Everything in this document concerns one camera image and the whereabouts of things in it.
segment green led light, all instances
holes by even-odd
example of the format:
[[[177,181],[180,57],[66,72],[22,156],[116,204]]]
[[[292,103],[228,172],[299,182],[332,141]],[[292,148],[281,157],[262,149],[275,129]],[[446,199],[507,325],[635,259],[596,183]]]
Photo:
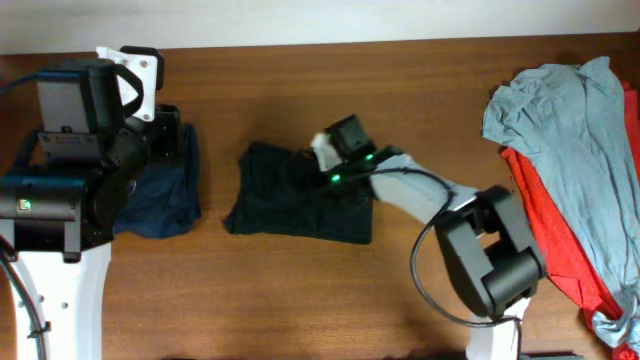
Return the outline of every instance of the green led light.
[[[18,209],[20,210],[31,210],[31,201],[27,199],[20,199],[18,201]]]

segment blue cloth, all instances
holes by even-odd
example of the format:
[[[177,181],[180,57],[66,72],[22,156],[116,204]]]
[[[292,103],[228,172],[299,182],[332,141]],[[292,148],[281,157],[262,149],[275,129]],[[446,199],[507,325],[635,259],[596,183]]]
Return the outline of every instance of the blue cloth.
[[[609,58],[520,73],[491,99],[482,134],[531,160],[625,311],[619,321],[596,313],[596,334],[609,346],[626,341],[639,352],[640,189],[624,125],[623,88],[609,70]]]
[[[193,222],[200,218],[198,141],[193,126],[183,128],[183,163],[177,167],[145,167],[116,218],[114,233],[131,231],[146,238],[164,239],[189,232]]]

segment folded garment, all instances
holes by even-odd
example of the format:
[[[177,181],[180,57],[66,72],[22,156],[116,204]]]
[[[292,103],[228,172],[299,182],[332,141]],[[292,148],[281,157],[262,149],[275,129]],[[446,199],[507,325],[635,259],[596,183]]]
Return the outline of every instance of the folded garment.
[[[224,221],[230,234],[371,242],[371,197],[352,194],[340,199],[314,191],[324,177],[308,154],[253,143],[240,160],[240,170],[238,201]]]
[[[182,235],[201,216],[198,199],[200,153],[196,131],[184,125],[184,159],[180,166],[148,165],[120,211],[114,233],[131,231],[151,239]]]
[[[531,161],[624,312],[613,321],[596,311],[596,334],[609,346],[627,342],[638,352],[640,188],[625,130],[623,89],[609,59],[520,73],[491,100],[483,136]]]

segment white mounting bracket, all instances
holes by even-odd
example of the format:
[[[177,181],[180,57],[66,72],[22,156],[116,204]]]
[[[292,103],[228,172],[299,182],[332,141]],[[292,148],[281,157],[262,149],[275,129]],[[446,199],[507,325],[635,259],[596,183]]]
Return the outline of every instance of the white mounting bracket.
[[[131,70],[141,81],[144,89],[142,105],[133,116],[143,121],[153,121],[156,104],[156,81],[158,76],[158,59],[150,55],[125,54],[107,47],[96,48],[98,57],[110,59],[116,64],[121,64]],[[122,103],[127,104],[135,99],[136,92],[125,80],[118,77],[118,87]]]

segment fabric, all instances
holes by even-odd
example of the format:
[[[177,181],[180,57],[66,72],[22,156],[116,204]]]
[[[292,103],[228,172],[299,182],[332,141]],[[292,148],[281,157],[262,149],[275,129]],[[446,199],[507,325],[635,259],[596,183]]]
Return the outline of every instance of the fabric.
[[[535,168],[512,148],[502,152],[511,168],[531,229],[547,262],[551,281],[584,312],[589,328],[596,311],[618,319],[622,309],[591,266],[578,239],[553,203]],[[614,359],[638,359],[625,344],[614,350]]]
[[[253,143],[240,160],[241,190],[224,221],[230,234],[270,233],[371,242],[372,199],[311,196],[324,176],[315,158]]]
[[[627,342],[637,352],[640,189],[624,125],[623,90],[609,59],[520,73],[491,100],[483,136],[531,161],[623,310],[613,321],[596,309],[596,334],[609,346]]]
[[[131,231],[146,238],[164,239],[189,232],[200,218],[198,141],[192,125],[183,128],[184,162],[177,167],[144,168],[129,201],[116,218],[114,233]]]
[[[636,173],[640,179],[640,118],[638,117],[638,92],[625,84],[624,91],[624,124],[631,146]]]

